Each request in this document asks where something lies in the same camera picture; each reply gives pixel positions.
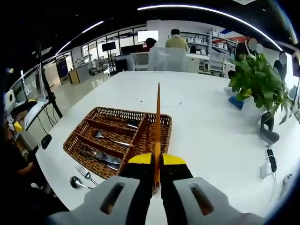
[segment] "ceiling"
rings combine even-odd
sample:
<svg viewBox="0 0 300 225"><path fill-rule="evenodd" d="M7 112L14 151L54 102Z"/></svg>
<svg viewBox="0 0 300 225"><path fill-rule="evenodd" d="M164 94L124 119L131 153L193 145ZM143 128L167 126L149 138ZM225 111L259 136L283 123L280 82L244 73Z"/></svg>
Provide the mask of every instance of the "ceiling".
<svg viewBox="0 0 300 225"><path fill-rule="evenodd" d="M38 63L36 54L37 41L41 42L42 49L52 47L49 53L43 57L47 59L53 56L63 45L72 40L89 26L103 20L104 23L80 35L71 42L63 51L81 46L89 40L125 27L146 23L147 20L188 20L209 23L224 27L243 35L256 38L260 43L268 44L265 38L251 30L246 25L225 16L211 12L183 8L160 8L137 11L138 7L156 4L189 4L213 8L243 19L268 34L272 39L293 45L288 32L289 27L284 24L278 9L271 0L256 0L247 5L241 5L232 0L187 0L187 1L158 1L142 0L140 3L116 2L75 2L59 4L46 1L38 5L24 3L17 7L11 7L7 17L6 29L7 66L16 70L30 69ZM288 7L284 1L279 1L280 6L287 13L291 23L295 26L296 12ZM299 27L294 27L299 34Z"/></svg>

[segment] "person's arm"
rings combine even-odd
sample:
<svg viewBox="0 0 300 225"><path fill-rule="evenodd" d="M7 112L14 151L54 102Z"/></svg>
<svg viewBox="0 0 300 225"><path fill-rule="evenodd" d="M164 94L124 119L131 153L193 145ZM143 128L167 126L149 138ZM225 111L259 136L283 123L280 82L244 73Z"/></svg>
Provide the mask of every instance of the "person's arm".
<svg viewBox="0 0 300 225"><path fill-rule="evenodd" d="M34 165L33 163L29 163L27 167L21 169L21 170L18 170L17 171L17 174L20 175L20 176L26 176L28 175L32 170L34 169Z"/></svg>
<svg viewBox="0 0 300 225"><path fill-rule="evenodd" d="M188 49L188 44L187 44L187 42L185 41L185 43L186 43L186 51L188 51L189 49Z"/></svg>

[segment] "woven cutlery tray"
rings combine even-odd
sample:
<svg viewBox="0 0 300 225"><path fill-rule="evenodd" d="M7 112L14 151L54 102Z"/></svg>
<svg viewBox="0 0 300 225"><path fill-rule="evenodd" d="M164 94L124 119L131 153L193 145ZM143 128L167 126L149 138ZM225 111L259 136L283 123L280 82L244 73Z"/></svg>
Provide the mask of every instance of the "woven cutlery tray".
<svg viewBox="0 0 300 225"><path fill-rule="evenodd" d="M129 127L128 120L135 121L138 124L137 129ZM90 171L108 179L119 175L132 157L154 151L155 122L156 114L154 113L97 107L75 128L64 142L63 149ZM171 136L172 118L162 114L160 124L161 152L166 153ZM97 130L100 130L105 138L96 138ZM111 140L130 143L130 146L126 148ZM83 148L120 158L119 170L115 171L105 164L83 156L81 152Z"/></svg>

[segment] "shelf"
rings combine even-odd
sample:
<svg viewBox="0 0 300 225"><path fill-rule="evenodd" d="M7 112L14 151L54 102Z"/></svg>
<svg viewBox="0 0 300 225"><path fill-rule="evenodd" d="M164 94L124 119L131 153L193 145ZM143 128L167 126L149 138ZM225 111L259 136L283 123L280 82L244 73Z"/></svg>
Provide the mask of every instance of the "shelf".
<svg viewBox="0 0 300 225"><path fill-rule="evenodd" d="M194 42L187 42L188 44L193 44L193 45L203 45L203 46L209 46L208 44L199 44L199 43L194 43Z"/></svg>
<svg viewBox="0 0 300 225"><path fill-rule="evenodd" d="M235 43L234 41L229 40L229 39L226 39L226 38L217 37L217 36L213 36L213 35L212 35L212 37L213 37L213 38L217 38L217 39L221 39L221 40L225 40L225 41L229 41L229 42L232 42L232 43Z"/></svg>
<svg viewBox="0 0 300 225"><path fill-rule="evenodd" d="M229 50L221 48L221 47L217 47L217 46L211 46L211 47L212 48L217 48L217 49L220 49L220 50L224 50L224 51L227 51L227 52L230 52L230 53L234 53L233 51L229 51Z"/></svg>
<svg viewBox="0 0 300 225"><path fill-rule="evenodd" d="M209 34L194 33L194 32L185 32L185 31L181 31L181 33L186 33L186 34L197 34L197 35L206 35L206 36L209 36Z"/></svg>

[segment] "computer screen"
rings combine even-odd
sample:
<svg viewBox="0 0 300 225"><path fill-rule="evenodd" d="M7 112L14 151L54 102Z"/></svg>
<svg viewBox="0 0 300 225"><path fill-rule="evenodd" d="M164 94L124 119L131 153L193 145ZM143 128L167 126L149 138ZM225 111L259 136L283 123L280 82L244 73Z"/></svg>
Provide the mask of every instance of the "computer screen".
<svg viewBox="0 0 300 225"><path fill-rule="evenodd" d="M143 45L130 45L121 47L122 54L138 53L142 50Z"/></svg>
<svg viewBox="0 0 300 225"><path fill-rule="evenodd" d="M109 50L112 50L112 49L116 49L116 43L115 42L110 42L110 43L102 45L102 51L103 52L109 51Z"/></svg>
<svg viewBox="0 0 300 225"><path fill-rule="evenodd" d="M158 41L158 30L143 30L137 32L138 42L145 42L147 38L153 38Z"/></svg>

